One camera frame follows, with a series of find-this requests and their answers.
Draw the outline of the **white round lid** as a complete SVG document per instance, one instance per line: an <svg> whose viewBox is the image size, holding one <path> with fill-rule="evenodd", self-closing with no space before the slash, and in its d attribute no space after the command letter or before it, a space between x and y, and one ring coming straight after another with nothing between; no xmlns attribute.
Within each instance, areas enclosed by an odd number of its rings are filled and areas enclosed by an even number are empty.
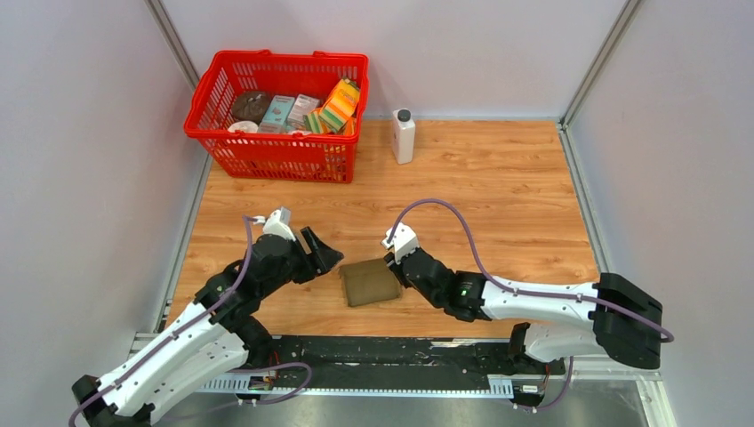
<svg viewBox="0 0 754 427"><path fill-rule="evenodd" d="M257 133L259 126L249 120L237 121L228 127L228 131L231 133Z"/></svg>

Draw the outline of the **white bottle black cap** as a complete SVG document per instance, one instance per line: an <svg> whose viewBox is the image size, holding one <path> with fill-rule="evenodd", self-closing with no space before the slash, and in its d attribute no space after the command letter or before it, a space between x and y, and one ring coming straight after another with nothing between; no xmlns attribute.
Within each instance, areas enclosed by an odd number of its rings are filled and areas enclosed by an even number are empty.
<svg viewBox="0 0 754 427"><path fill-rule="evenodd" d="M392 114L393 142L392 149L399 165L413 160L413 147L416 124L409 109L397 109Z"/></svg>

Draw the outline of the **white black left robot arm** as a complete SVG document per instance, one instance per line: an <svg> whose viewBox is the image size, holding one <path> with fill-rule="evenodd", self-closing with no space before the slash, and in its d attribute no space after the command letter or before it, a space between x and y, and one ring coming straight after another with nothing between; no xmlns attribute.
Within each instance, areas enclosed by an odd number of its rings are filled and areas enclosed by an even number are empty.
<svg viewBox="0 0 754 427"><path fill-rule="evenodd" d="M153 426L188 395L228 371L279 371L269 331L254 317L282 286L306 284L329 273L343 254L310 228L295 235L266 225L249 236L243 257L212 276L192 303L145 348L99 377L72 386L73 426Z"/></svg>

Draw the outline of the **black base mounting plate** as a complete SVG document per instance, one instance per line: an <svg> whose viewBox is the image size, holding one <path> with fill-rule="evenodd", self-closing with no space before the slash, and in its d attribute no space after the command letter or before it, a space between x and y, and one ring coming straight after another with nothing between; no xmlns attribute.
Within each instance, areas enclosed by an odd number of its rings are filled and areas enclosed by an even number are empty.
<svg viewBox="0 0 754 427"><path fill-rule="evenodd" d="M292 388L313 376L310 391L486 391L488 378L516 375L539 382L564 375L566 364L549 365L509 354L506 339L429 339L359 336L283 335L272 342L274 354L258 367L285 363L276 389Z"/></svg>

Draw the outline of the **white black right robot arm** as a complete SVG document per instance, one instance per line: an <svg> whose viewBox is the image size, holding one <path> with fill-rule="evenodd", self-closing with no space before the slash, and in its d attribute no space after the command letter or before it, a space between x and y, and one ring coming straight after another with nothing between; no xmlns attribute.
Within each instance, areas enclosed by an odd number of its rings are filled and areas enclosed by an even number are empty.
<svg viewBox="0 0 754 427"><path fill-rule="evenodd" d="M487 278L454 271L419 248L401 260L384 257L399 283L460 321L515 319L507 360L521 373L541 362L606 354L623 365L661 365L662 304L617 273L564 286Z"/></svg>

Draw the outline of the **aluminium frame rail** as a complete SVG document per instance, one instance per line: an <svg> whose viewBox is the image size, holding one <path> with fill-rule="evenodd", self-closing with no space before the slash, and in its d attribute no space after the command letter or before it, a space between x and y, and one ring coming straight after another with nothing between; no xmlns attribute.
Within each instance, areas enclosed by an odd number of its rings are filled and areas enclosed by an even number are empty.
<svg viewBox="0 0 754 427"><path fill-rule="evenodd" d="M264 351L265 359L242 363L232 338L209 343L147 394L150 416L164 418L194 392L499 399L534 413L565 397L546 382L618 380L637 385L650 425L676 422L658 373L603 356L544 363L505 339L275 335Z"/></svg>

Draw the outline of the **red plastic shopping basket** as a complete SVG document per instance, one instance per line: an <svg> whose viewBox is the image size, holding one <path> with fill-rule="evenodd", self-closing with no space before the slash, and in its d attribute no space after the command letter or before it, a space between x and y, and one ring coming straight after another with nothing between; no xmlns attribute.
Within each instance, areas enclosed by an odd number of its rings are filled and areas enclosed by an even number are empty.
<svg viewBox="0 0 754 427"><path fill-rule="evenodd" d="M230 176L350 183L368 102L369 58L362 53L224 50L215 53L193 94L185 134ZM359 88L351 135L231 132L231 108L245 92L325 99L343 78Z"/></svg>

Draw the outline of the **green striped packet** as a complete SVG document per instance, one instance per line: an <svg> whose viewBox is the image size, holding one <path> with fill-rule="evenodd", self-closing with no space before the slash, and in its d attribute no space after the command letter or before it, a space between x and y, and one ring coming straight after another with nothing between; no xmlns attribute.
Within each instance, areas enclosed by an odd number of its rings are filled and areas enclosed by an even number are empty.
<svg viewBox="0 0 754 427"><path fill-rule="evenodd" d="M307 131L315 134L328 134L332 132L322 118L321 113L322 109L317 108L313 109L303 117L303 122Z"/></svg>

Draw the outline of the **teal snack box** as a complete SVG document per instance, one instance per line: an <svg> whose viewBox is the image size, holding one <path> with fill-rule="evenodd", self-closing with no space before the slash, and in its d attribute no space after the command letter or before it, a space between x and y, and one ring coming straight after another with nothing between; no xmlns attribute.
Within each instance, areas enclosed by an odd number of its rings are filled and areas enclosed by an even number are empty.
<svg viewBox="0 0 754 427"><path fill-rule="evenodd" d="M285 131L286 119L293 109L296 99L291 96L275 95L269 104L257 133L280 134Z"/></svg>

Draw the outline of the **grey pink snack box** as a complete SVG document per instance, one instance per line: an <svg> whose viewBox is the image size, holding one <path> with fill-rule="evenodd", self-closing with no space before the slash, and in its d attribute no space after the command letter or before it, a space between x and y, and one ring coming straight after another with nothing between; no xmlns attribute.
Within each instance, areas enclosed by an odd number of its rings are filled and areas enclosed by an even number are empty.
<svg viewBox="0 0 754 427"><path fill-rule="evenodd" d="M305 94L299 94L286 118L286 124L294 129L305 129L305 117L318 108L321 100Z"/></svg>

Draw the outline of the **brown round bag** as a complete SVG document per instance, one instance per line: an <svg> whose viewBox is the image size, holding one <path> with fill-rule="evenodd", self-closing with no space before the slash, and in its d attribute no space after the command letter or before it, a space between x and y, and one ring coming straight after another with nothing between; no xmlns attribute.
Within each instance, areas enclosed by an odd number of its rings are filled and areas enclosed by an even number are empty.
<svg viewBox="0 0 754 427"><path fill-rule="evenodd" d="M266 114L272 97L263 91L247 91L238 95L230 108L236 121L252 121L258 124Z"/></svg>

